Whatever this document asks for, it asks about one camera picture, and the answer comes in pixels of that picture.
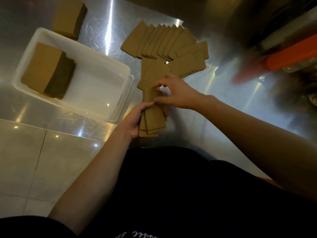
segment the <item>forearm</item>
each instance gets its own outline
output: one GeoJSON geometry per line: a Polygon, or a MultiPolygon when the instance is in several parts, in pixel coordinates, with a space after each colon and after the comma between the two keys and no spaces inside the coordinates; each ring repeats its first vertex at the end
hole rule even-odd
{"type": "Polygon", "coordinates": [[[130,142],[129,133],[115,128],[95,158],[58,200],[49,217],[79,234],[111,196],[130,142]]]}
{"type": "Polygon", "coordinates": [[[200,96],[195,108],[256,166],[289,190],[317,201],[317,148],[307,139],[200,96]]]}

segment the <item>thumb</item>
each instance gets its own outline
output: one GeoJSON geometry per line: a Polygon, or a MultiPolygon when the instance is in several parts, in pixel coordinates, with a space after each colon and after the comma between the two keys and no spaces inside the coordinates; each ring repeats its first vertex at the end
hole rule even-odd
{"type": "Polygon", "coordinates": [[[155,97],[154,102],[156,103],[161,103],[161,104],[171,104],[171,96],[160,96],[160,97],[155,97]]]}

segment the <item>orange object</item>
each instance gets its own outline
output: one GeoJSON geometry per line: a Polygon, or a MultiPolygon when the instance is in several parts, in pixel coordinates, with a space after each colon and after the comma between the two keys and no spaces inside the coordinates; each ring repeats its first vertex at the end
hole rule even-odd
{"type": "Polygon", "coordinates": [[[317,34],[273,54],[266,60],[268,70],[275,71],[317,56],[317,34]]]}

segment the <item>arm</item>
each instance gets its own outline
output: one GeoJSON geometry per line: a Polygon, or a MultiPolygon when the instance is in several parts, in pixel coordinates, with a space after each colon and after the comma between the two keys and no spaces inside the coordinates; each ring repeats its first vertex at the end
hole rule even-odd
{"type": "Polygon", "coordinates": [[[110,198],[132,138],[139,134],[141,112],[154,102],[143,102],[119,124],[104,146],[55,204],[49,217],[77,235],[110,198]]]}
{"type": "Polygon", "coordinates": [[[201,94],[177,76],[167,75],[153,87],[161,85],[172,95],[156,102],[199,112],[284,189],[317,201],[317,147],[309,140],[201,94]]]}

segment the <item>left hand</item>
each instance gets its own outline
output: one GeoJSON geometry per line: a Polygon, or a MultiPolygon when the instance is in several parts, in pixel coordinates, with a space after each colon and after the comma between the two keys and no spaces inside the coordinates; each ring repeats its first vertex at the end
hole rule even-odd
{"type": "MultiPolygon", "coordinates": [[[[142,102],[139,105],[135,106],[123,121],[117,126],[117,128],[122,128],[127,131],[132,139],[136,138],[139,135],[139,120],[141,118],[141,113],[144,109],[152,106],[154,102],[142,102]]],[[[164,108],[165,117],[168,116],[168,111],[164,108]]]]}

